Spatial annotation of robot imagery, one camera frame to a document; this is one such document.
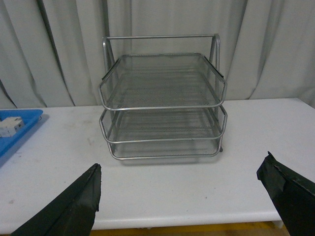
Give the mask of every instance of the curtain fold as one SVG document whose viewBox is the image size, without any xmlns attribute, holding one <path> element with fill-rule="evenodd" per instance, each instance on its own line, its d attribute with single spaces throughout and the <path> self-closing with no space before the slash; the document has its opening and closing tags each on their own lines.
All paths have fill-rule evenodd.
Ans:
<svg viewBox="0 0 315 236">
<path fill-rule="evenodd" d="M 100 104 L 105 35 L 208 33 L 221 37 L 227 100 L 298 97 L 315 107 L 313 0 L 0 0 L 0 31 L 0 109 Z M 210 40 L 112 46 L 116 59 L 161 52 L 208 57 Z"/>
<path fill-rule="evenodd" d="M 5 0 L 4 4 L 23 52 L 24 63 L 31 72 L 32 88 L 37 98 L 49 107 L 72 106 L 37 3 Z"/>
</svg>

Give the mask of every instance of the tabletop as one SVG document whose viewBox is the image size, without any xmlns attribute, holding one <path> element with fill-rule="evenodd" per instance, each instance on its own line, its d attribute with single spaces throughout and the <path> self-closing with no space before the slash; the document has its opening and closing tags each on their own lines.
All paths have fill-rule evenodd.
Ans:
<svg viewBox="0 0 315 236">
<path fill-rule="evenodd" d="M 0 158 L 0 234 L 34 216 L 94 163 L 102 166 L 93 229 L 277 221 L 256 171 L 270 151 L 315 181 L 315 109 L 298 99 L 225 101 L 223 152 L 209 158 L 118 161 L 102 106 L 44 108 Z"/>
</svg>

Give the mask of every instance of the wooden floor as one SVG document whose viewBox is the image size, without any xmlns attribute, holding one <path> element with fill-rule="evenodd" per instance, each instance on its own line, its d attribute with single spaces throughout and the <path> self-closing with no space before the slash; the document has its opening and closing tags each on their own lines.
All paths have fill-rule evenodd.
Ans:
<svg viewBox="0 0 315 236">
<path fill-rule="evenodd" d="M 92 231 L 90 236 L 289 236 L 272 222 Z"/>
</svg>

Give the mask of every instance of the silver paper tray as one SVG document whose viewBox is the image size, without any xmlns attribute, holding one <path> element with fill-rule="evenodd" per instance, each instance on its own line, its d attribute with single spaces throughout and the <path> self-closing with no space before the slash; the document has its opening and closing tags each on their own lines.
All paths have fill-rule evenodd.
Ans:
<svg viewBox="0 0 315 236">
<path fill-rule="evenodd" d="M 225 93 L 223 76 L 198 53 L 124 55 L 99 86 L 112 111 L 216 107 Z"/>
<path fill-rule="evenodd" d="M 227 113 L 219 108 L 104 110 L 99 119 L 114 158 L 214 156 L 221 148 Z"/>
</svg>

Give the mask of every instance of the white cube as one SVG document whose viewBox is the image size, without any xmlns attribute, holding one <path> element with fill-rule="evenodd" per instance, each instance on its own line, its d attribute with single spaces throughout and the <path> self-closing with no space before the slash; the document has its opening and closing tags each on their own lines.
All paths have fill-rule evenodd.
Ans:
<svg viewBox="0 0 315 236">
<path fill-rule="evenodd" d="M 21 117 L 7 117 L 6 119 L 0 122 L 0 136 L 12 137 L 23 126 L 24 122 Z"/>
</svg>

